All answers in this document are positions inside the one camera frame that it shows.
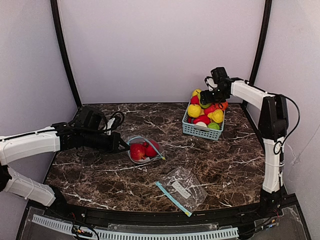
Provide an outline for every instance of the label on bag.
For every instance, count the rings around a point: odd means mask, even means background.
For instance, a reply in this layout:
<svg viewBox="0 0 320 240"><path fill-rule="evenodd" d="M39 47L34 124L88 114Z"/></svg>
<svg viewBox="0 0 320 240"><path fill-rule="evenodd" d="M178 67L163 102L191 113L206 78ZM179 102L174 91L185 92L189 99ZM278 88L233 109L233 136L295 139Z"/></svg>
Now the label on bag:
<svg viewBox="0 0 320 240"><path fill-rule="evenodd" d="M185 190L185 188L181 186L181 184L178 181L175 181L174 183L172 183L172 187L175 190L177 190L177 192L180 193L182 197L184 197L185 199L191 196L191 194L187 190Z"/></svg>

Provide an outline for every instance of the marble tabletop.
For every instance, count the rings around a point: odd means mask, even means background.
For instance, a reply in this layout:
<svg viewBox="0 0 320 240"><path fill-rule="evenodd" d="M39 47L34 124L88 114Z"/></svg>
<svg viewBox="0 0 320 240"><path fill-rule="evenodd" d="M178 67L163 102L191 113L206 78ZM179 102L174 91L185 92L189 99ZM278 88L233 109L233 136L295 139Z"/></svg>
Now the marble tabletop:
<svg viewBox="0 0 320 240"><path fill-rule="evenodd" d="M176 212L179 209L155 182L184 167L194 173L208 193L199 211L258 202L264 180L264 152L240 105L229 105L218 141L182 133L187 105L90 105L106 116L122 111L125 121L117 129L122 138L152 138L165 149L166 160L135 165L126 152L107 155L89 148L71 149L56 155L46 184L59 187L70 204L120 211Z"/></svg>

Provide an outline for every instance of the white backdrop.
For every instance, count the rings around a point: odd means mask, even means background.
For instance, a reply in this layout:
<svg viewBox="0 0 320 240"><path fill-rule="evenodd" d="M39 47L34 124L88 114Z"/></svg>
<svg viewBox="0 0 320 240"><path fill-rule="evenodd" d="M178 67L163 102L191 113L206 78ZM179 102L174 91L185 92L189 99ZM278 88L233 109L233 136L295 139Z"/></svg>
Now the white backdrop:
<svg viewBox="0 0 320 240"><path fill-rule="evenodd" d="M187 102L192 90L206 89L205 76L220 66L248 79L264 2L60 1L82 102Z"/></svg>

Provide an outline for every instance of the white cable organizer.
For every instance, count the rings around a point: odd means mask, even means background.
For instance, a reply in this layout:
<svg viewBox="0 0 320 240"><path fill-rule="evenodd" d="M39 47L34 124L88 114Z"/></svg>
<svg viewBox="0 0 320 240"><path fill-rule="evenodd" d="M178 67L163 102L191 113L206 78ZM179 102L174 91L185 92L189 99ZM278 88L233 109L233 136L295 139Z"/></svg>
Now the white cable organizer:
<svg viewBox="0 0 320 240"><path fill-rule="evenodd" d="M75 236L75 234L72 234L71 232L72 223L66 221L58 221L34 214L32 222L60 233ZM93 233L87 227L81 227L81 230ZM227 240L239 237L237 227L223 230L181 234L140 234L107 231L101 229L94 230L98 233L100 240ZM81 236L81 238L94 240L97 239L97 236L93 233L92 237Z"/></svg>

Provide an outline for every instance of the red apple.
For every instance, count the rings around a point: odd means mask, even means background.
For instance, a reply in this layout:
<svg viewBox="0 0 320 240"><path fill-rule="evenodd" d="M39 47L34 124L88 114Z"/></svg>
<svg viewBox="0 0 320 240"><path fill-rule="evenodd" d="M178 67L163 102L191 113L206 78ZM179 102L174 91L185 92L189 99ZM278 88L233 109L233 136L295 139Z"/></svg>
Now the red apple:
<svg viewBox="0 0 320 240"><path fill-rule="evenodd" d="M130 156L133 160L145 159L146 148L140 143L130 144Z"/></svg>
<svg viewBox="0 0 320 240"><path fill-rule="evenodd" d="M157 142L150 140L150 143L152 143L152 145L159 151L159 144ZM149 143L144 142L143 146L145 146L145 155L148 157L153 158L158 155L156 150Z"/></svg>
<svg viewBox="0 0 320 240"><path fill-rule="evenodd" d="M209 113L213 113L217 109L217 106L215 104L212 104L210 107L204 109L204 114L208 115Z"/></svg>
<svg viewBox="0 0 320 240"><path fill-rule="evenodd" d="M199 102L199 98L198 96L193 96L190 100L190 104L196 104L196 105L200 105L200 102Z"/></svg>
<svg viewBox="0 0 320 240"><path fill-rule="evenodd" d="M194 121L193 121L193 124L196 124L198 122L203 122L205 123L206 125L210 124L211 123L211 120L210 118L207 116L207 115L202 115L202 116L199 116L197 117Z"/></svg>
<svg viewBox="0 0 320 240"><path fill-rule="evenodd" d="M194 121L194 119L192 117L188 117L188 123L192 124L192 122Z"/></svg>

